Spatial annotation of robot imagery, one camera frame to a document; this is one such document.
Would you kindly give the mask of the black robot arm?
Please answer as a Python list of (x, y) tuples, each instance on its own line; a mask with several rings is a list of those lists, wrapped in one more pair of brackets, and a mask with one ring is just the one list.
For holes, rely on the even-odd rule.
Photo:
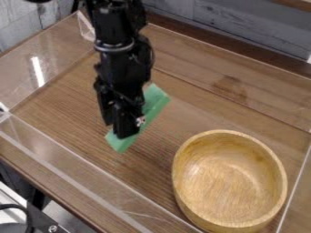
[(93, 66), (93, 88), (104, 124), (124, 139), (144, 123), (142, 86), (150, 80), (154, 52), (141, 34), (146, 15), (141, 0), (83, 0), (94, 30), (93, 49), (100, 60)]

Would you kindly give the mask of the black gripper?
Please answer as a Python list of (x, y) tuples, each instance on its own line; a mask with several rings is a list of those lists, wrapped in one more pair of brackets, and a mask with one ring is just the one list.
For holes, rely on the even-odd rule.
[[(144, 35), (97, 37), (94, 49), (100, 53), (100, 62), (94, 65), (94, 90), (101, 118), (106, 126), (113, 124), (116, 137), (124, 139), (140, 132), (141, 89), (150, 80), (154, 51)], [(117, 100), (124, 100), (128, 105), (114, 103)]]

